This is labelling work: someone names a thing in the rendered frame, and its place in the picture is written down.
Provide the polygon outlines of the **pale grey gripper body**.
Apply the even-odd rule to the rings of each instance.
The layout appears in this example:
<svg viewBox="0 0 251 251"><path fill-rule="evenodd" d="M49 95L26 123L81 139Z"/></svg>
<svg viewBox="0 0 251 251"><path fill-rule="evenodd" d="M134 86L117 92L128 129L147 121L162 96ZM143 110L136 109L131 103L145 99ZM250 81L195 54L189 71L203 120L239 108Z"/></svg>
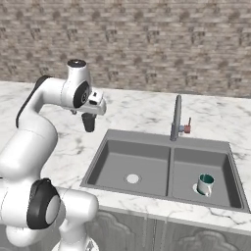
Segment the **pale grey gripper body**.
<svg viewBox="0 0 251 251"><path fill-rule="evenodd" d="M91 104L87 101L84 105L77 109L79 112L94 114L94 115L104 115L107 110L106 101L102 99L98 104Z"/></svg>

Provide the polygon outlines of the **dark glass cup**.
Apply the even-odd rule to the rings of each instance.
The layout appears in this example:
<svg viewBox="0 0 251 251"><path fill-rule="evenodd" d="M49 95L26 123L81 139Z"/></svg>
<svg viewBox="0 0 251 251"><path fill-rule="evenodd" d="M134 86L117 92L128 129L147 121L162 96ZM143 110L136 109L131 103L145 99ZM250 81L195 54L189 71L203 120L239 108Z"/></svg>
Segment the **dark glass cup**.
<svg viewBox="0 0 251 251"><path fill-rule="evenodd" d="M86 132L93 132L95 129L95 119L96 116L89 113L83 113L81 115L84 129Z"/></svg>

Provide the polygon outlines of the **grey double basin sink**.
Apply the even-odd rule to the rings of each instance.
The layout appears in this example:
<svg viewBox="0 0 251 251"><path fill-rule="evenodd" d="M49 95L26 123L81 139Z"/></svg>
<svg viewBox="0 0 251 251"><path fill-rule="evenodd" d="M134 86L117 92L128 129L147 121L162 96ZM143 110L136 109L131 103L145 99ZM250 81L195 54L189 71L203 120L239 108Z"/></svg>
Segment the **grey double basin sink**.
<svg viewBox="0 0 251 251"><path fill-rule="evenodd" d="M212 194L197 191L201 174L215 179ZM230 146L225 141L109 129L80 184L205 207L250 211Z"/></svg>

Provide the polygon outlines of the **grey sink tap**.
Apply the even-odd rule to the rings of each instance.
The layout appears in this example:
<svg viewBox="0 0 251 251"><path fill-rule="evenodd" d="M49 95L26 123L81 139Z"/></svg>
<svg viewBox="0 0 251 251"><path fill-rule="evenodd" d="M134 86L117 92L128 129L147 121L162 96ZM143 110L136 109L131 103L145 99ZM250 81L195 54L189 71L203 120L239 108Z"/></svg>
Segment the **grey sink tap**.
<svg viewBox="0 0 251 251"><path fill-rule="evenodd" d="M178 134L182 132L183 126L180 124L181 118L181 96L176 97L175 111L174 111L174 120L172 122L171 128L171 141L176 141Z"/></svg>

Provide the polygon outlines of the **tap lever with red-blue base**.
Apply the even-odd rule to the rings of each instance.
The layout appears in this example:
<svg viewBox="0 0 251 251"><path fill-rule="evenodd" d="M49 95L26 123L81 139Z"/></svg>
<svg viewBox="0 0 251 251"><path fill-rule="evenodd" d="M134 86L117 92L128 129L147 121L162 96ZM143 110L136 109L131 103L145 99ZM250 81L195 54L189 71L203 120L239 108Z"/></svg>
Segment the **tap lever with red-blue base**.
<svg viewBox="0 0 251 251"><path fill-rule="evenodd" d="M191 131L191 120L188 120L187 125L181 125L179 127L179 131L184 132L184 133L190 133L190 131Z"/></svg>

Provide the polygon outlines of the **grey cupboard door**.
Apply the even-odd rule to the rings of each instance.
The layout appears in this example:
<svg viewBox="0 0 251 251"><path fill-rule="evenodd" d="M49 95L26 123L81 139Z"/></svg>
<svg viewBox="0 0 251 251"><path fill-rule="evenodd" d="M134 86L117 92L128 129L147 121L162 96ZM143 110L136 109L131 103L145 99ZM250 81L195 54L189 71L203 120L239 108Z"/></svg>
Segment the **grey cupboard door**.
<svg viewBox="0 0 251 251"><path fill-rule="evenodd" d="M154 221L147 217L99 211L86 228L100 251L153 251Z"/></svg>
<svg viewBox="0 0 251 251"><path fill-rule="evenodd" d="M251 251L251 236L157 221L155 251Z"/></svg>

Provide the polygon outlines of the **white mug with teal inside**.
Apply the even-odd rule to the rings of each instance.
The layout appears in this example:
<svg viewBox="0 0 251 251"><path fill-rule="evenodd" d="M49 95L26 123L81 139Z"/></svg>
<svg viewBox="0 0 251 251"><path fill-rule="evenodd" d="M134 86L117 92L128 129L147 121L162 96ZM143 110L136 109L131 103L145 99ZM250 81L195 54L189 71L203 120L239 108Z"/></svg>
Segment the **white mug with teal inside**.
<svg viewBox="0 0 251 251"><path fill-rule="evenodd" d="M207 197L210 197L213 190L215 179L209 174L201 174L197 182L197 191Z"/></svg>

